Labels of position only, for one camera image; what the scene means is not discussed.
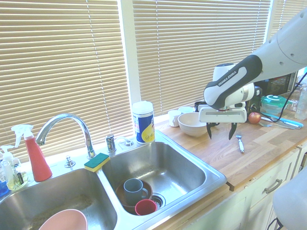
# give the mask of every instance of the wooden countertop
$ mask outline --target wooden countertop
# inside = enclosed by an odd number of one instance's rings
[[[191,137],[179,127],[171,127],[168,121],[160,123],[157,129],[170,137],[195,156],[202,159],[227,177],[231,191],[245,184],[261,170],[269,167],[296,146],[307,140],[307,120],[294,118],[293,112],[285,111],[283,118],[304,124],[299,130],[262,127],[259,124],[238,124],[237,131],[242,135],[245,153],[241,153],[235,135],[228,140],[229,123],[221,123],[211,128],[212,139],[208,134]]]

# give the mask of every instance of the apple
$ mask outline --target apple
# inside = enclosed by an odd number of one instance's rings
[[[261,115],[256,112],[252,112],[248,115],[248,121],[251,124],[258,124],[258,122],[261,120]]]

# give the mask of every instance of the green and yellow sponge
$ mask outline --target green and yellow sponge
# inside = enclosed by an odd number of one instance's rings
[[[109,160],[110,157],[108,155],[99,153],[97,156],[95,156],[94,158],[90,159],[87,163],[85,163],[84,168],[91,172],[96,172]]]

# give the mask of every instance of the sink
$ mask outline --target sink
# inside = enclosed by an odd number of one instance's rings
[[[163,142],[116,155],[102,170],[114,191],[129,178],[146,181],[163,198],[163,206],[201,186],[206,179],[203,170]]]
[[[116,145],[96,173],[84,169],[86,154],[51,167],[52,178],[29,182],[0,198],[0,230],[38,230],[55,213],[74,208],[85,214],[88,230],[153,229],[226,183],[226,177],[159,131],[155,142]],[[105,149],[96,151],[107,153]],[[127,212],[115,190],[129,178],[146,181],[158,210],[146,216]]]
[[[223,174],[159,131],[155,142],[148,145],[119,144],[97,173],[105,188],[112,191],[109,195],[119,216],[116,230],[153,229],[226,183]],[[115,191],[130,178],[150,184],[156,212],[136,216],[124,209]]]
[[[77,169],[12,193],[0,202],[0,230],[38,230],[53,214],[74,208],[89,230],[113,230],[117,213],[96,173]]]

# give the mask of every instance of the plastic bottle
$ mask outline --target plastic bottle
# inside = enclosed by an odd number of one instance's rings
[[[307,118],[307,86],[303,85],[299,96],[295,118],[305,120]]]
[[[19,146],[22,135],[24,136],[25,146],[27,147],[34,180],[36,182],[44,181],[52,176],[50,167],[46,163],[42,150],[35,142],[31,125],[17,125],[11,128],[16,134],[15,147]]]
[[[151,102],[141,101],[132,105],[136,140],[140,144],[148,144],[155,140],[154,107]]]
[[[8,152],[8,149],[14,148],[13,145],[4,145],[0,148],[4,151],[1,166],[4,170],[6,185],[10,190],[18,190],[27,184],[28,174],[26,172],[20,172],[19,159],[14,158],[13,155]]]
[[[2,160],[0,161],[0,197],[4,196],[9,192],[9,188],[6,185],[6,178],[3,167],[1,165]]]

